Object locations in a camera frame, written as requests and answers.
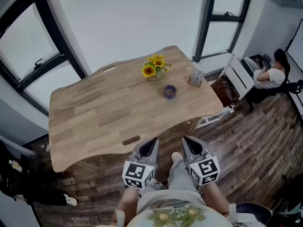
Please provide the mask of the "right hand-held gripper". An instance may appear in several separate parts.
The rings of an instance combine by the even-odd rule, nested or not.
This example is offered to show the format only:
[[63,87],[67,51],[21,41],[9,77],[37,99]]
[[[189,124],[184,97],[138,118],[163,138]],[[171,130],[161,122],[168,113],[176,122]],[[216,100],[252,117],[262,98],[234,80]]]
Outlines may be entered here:
[[182,139],[182,145],[185,153],[205,154],[199,156],[196,160],[189,162],[187,159],[185,164],[189,170],[189,175],[198,186],[203,186],[217,181],[220,174],[220,166],[217,157],[207,152],[207,144],[196,137],[185,136]]

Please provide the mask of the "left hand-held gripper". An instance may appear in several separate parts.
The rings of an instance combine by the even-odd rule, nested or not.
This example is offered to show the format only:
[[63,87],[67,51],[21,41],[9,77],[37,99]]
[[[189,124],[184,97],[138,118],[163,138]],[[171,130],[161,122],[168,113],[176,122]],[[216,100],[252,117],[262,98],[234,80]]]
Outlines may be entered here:
[[159,139],[154,137],[138,143],[125,161],[122,178],[126,186],[145,189],[158,167]]

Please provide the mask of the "purple tape roll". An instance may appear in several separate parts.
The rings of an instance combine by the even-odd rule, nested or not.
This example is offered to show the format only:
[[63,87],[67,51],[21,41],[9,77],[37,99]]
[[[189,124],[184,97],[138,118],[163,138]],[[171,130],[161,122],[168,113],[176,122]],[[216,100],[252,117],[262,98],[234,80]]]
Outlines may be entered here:
[[173,99],[176,97],[177,89],[173,85],[167,85],[164,88],[163,95],[166,99]]

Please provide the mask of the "person's left forearm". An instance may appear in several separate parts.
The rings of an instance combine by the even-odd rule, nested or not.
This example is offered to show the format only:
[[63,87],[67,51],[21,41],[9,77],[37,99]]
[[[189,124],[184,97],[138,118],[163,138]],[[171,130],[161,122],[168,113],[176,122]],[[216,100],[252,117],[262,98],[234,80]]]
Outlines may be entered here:
[[137,215],[139,190],[131,186],[127,187],[118,204],[117,210],[124,212],[126,225]]

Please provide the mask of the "person's right forearm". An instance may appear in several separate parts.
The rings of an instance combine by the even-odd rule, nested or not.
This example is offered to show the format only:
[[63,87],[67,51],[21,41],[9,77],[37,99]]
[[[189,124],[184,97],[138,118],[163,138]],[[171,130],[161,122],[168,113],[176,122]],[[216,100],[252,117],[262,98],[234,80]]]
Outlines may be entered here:
[[222,215],[229,213],[229,202],[215,182],[204,185],[205,203]]

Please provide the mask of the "person's grey trousers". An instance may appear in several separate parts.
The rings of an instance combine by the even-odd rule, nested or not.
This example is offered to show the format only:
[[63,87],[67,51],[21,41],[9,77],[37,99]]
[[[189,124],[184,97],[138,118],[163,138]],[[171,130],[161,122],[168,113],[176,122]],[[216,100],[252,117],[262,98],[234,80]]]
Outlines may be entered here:
[[[166,188],[161,182],[156,180],[154,185],[149,184],[144,190],[141,191],[141,193],[146,194],[148,192],[161,190],[166,190]],[[182,190],[198,193],[191,176],[186,170],[186,165],[181,158],[175,160],[170,169],[168,178],[168,190]]]

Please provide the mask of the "brown leather bag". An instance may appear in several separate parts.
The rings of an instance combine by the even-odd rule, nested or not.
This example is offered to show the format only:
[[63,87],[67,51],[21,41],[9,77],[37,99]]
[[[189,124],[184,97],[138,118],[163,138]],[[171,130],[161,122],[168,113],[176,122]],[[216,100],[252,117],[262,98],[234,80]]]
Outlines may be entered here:
[[239,93],[227,76],[220,76],[211,84],[211,88],[217,94],[223,107],[231,108],[239,102]]

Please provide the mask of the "person's floral print shirt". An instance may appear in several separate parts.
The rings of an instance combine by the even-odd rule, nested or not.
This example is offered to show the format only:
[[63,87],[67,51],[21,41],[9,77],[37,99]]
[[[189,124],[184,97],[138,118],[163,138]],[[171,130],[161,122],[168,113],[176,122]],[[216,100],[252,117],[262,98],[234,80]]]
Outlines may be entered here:
[[265,227],[253,214],[237,213],[234,204],[228,214],[206,206],[199,193],[161,190],[139,199],[137,215],[127,225],[124,212],[115,210],[110,227]]

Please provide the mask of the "wooden card holder block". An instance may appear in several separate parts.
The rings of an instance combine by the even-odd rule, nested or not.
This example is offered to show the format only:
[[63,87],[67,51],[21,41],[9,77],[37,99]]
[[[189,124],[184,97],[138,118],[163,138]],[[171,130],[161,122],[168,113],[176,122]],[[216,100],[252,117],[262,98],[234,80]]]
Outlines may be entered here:
[[195,86],[197,88],[201,87],[202,80],[204,78],[204,72],[201,70],[195,70],[188,79],[188,84]]

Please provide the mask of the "sunflower bouquet in vase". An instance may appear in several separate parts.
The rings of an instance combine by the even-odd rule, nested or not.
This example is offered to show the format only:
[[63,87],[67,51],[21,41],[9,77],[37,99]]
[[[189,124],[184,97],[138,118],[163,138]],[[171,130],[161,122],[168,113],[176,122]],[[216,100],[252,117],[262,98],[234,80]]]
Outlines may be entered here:
[[157,80],[162,77],[163,72],[168,72],[168,67],[171,67],[171,64],[165,62],[164,55],[154,54],[152,57],[147,58],[147,62],[142,68],[142,74],[147,80]]

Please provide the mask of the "white slatted chair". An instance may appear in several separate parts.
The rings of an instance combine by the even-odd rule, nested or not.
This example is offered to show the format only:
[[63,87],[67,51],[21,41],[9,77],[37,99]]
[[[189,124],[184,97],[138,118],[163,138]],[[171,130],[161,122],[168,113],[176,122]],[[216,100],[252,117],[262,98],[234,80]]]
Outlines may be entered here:
[[[231,54],[227,65],[223,68],[220,76],[226,76],[239,94],[239,101],[253,88],[254,81],[240,62],[241,58]],[[199,119],[193,130],[214,123],[223,118],[228,113],[234,112],[234,105],[224,107],[219,113],[212,116],[203,116]]]

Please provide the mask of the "yellow label bottle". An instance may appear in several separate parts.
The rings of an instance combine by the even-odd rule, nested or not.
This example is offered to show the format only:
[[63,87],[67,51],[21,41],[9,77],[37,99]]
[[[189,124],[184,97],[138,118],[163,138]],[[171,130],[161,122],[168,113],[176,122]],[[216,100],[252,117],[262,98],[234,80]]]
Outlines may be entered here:
[[19,171],[20,173],[22,172],[23,168],[21,167],[21,165],[15,161],[15,160],[9,160],[9,164],[11,165],[11,167],[17,171]]

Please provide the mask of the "black framed window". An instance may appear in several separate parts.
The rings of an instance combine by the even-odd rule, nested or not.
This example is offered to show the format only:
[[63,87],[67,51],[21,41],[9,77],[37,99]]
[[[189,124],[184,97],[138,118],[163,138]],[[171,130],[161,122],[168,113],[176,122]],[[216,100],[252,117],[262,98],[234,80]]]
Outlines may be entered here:
[[[198,38],[196,43],[196,51],[192,57],[194,62],[199,62],[201,59],[206,59],[209,57],[214,57],[224,53],[232,53],[236,42],[240,36],[251,0],[242,0],[240,4],[240,11],[238,15],[231,13],[230,11],[214,12],[215,0],[203,0],[202,11],[200,12],[200,28],[198,32]],[[208,55],[203,55],[203,50],[205,48],[206,38],[209,31],[211,23],[235,23],[236,28],[231,37],[230,45],[223,50],[212,52]]]
[[39,85],[71,71],[88,72],[76,55],[51,0],[0,0],[0,76],[26,101],[48,115]]

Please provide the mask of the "grey pole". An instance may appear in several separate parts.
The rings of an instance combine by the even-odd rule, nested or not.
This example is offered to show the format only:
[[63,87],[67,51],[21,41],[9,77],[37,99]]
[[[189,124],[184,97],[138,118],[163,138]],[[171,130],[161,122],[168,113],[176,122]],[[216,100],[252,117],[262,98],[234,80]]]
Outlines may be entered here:
[[10,146],[11,148],[14,148],[15,150],[19,151],[20,154],[25,155],[25,156],[34,156],[35,152],[32,150],[29,150],[23,146],[20,146],[10,140],[8,140],[7,138],[3,137],[0,135],[0,140],[4,143],[7,144],[8,146]]

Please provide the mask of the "white board on stand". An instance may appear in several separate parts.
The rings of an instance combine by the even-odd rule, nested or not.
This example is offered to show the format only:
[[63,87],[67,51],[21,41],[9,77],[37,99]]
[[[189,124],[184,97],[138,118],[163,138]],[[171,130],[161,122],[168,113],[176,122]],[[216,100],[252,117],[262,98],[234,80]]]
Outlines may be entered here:
[[[299,83],[300,80],[303,81],[303,18],[300,20],[295,35],[287,46],[285,53],[290,64],[287,82]],[[297,113],[297,120],[303,127],[303,88],[299,91],[298,89],[295,93],[289,93],[289,99]]]

